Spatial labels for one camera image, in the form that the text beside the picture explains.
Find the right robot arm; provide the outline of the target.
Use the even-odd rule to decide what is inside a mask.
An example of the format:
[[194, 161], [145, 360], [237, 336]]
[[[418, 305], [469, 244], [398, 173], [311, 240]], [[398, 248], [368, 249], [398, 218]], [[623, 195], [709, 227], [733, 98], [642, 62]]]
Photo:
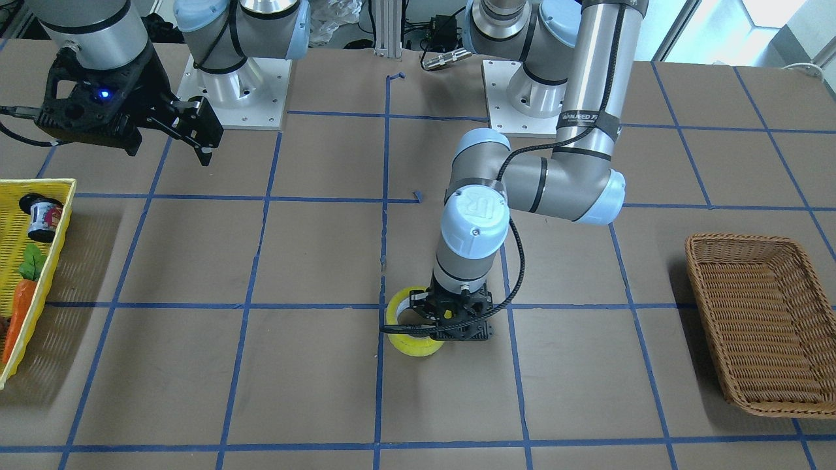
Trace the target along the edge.
[[208, 166], [223, 134], [220, 109], [265, 95], [258, 59], [302, 59], [310, 41], [308, 1], [176, 1], [177, 29], [201, 88], [172, 91], [144, 19], [129, 1], [29, 1], [59, 46], [44, 101], [31, 114], [53, 144], [122, 149], [140, 129], [185, 142]]

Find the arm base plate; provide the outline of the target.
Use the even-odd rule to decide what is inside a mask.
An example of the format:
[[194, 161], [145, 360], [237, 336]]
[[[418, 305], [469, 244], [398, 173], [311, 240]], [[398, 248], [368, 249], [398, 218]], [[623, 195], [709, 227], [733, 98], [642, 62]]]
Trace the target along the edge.
[[189, 57], [176, 92], [179, 98], [206, 98], [226, 130], [281, 130], [293, 60], [249, 57], [226, 74], [192, 65]]
[[566, 83], [535, 80], [519, 61], [484, 60], [483, 82], [493, 130], [505, 136], [550, 138], [555, 135]]

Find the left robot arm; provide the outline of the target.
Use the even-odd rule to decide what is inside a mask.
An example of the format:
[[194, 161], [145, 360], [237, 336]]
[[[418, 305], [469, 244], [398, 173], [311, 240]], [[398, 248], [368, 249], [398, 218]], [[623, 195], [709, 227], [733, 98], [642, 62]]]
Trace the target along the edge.
[[466, 132], [452, 161], [441, 235], [427, 288], [393, 300], [389, 339], [478, 341], [504, 309], [487, 289], [507, 233], [519, 237], [511, 211], [574, 223], [609, 225], [625, 199], [625, 178], [610, 160], [646, 1], [471, 1], [465, 48], [521, 65], [529, 83], [511, 93], [514, 107], [535, 112], [535, 90], [554, 90], [555, 143], [513, 151], [490, 128]]

